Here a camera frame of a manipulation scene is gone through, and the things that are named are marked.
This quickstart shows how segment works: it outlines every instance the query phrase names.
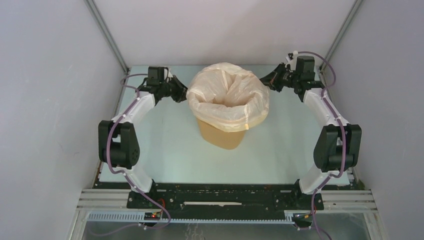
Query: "white wall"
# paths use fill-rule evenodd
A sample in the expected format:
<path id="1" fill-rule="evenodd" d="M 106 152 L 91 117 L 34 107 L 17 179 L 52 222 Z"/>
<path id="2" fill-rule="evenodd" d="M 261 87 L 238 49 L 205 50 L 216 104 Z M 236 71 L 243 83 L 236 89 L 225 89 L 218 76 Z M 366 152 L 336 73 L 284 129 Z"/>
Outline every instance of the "white wall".
<path id="1" fill-rule="evenodd" d="M 354 0 L 97 0 L 126 63 L 279 64 L 325 55 Z"/>
<path id="2" fill-rule="evenodd" d="M 123 73 L 83 0 L 2 0 L 0 76 L 0 239 L 65 239 Z"/>
<path id="3" fill-rule="evenodd" d="M 423 239 L 423 9 L 422 0 L 365 1 L 331 60 L 334 101 L 363 130 L 356 169 L 392 240 Z"/>

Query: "white plastic bag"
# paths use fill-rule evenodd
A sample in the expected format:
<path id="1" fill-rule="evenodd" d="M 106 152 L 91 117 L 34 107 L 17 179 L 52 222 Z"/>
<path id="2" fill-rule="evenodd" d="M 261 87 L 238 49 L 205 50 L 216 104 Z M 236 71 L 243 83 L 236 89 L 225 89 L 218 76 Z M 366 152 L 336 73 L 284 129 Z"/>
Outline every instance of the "white plastic bag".
<path id="1" fill-rule="evenodd" d="M 270 105 L 268 88 L 258 77 L 226 62 L 196 74 L 187 100 L 199 120 L 224 132 L 240 132 L 260 124 Z"/>

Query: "trash bin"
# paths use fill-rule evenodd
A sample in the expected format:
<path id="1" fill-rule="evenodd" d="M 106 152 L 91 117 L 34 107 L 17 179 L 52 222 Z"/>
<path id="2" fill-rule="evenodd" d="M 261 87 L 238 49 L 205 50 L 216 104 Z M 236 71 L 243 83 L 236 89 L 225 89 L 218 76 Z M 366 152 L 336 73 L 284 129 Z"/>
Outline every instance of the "trash bin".
<path id="1" fill-rule="evenodd" d="M 251 71 L 231 63 L 205 67 L 187 90 L 190 109 L 202 137 L 223 149 L 235 149 L 246 130 L 268 115 L 268 88 Z"/>

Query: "gray floor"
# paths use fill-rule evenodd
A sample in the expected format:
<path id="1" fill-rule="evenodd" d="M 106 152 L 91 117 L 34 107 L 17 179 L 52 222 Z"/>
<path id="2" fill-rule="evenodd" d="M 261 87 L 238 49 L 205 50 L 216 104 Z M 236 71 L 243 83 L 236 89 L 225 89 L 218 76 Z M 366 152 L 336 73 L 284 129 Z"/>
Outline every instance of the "gray floor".
<path id="1" fill-rule="evenodd" d="M 362 214 L 318 214 L 320 228 L 327 231 L 333 240 L 369 240 Z M 129 227 L 109 236 L 96 237 L 87 232 L 103 234 L 128 223 L 88 222 L 85 240 L 319 240 L 315 230 L 297 231 L 288 224 L 170 224 L 163 229 L 143 230 Z"/>

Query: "white tabletop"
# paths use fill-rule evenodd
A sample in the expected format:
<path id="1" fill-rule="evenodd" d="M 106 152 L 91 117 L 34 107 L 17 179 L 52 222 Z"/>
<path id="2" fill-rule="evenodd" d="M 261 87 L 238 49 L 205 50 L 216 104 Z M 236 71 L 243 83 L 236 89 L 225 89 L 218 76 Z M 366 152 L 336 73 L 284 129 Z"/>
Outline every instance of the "white tabletop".
<path id="1" fill-rule="evenodd" d="M 170 71 L 189 85 L 205 66 L 171 66 Z M 242 65 L 259 78 L 275 66 Z M 147 66 L 134 66 L 130 74 L 147 73 Z M 138 87 L 144 77 L 136 76 L 128 84 Z M 122 111 L 134 97 L 126 89 Z M 314 164 L 313 151 L 321 128 L 314 115 L 293 93 L 270 91 L 268 117 L 249 129 L 241 144 L 226 150 L 206 142 L 200 135 L 196 118 L 187 101 L 175 103 L 170 97 L 161 100 L 135 125 L 140 159 L 147 174 L 157 183 L 208 184 L 293 184 Z M 125 182 L 103 164 L 101 182 Z M 347 185 L 346 174 L 329 184 Z"/>

